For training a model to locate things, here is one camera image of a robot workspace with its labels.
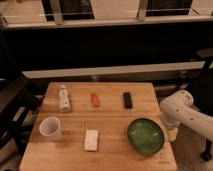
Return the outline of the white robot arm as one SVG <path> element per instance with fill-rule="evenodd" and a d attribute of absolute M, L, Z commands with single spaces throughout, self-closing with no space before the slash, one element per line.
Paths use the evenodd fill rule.
<path fill-rule="evenodd" d="M 193 109 L 193 103 L 193 96 L 186 90 L 179 90 L 164 98 L 159 104 L 162 122 L 169 130 L 183 124 L 213 141 L 213 117 Z"/>

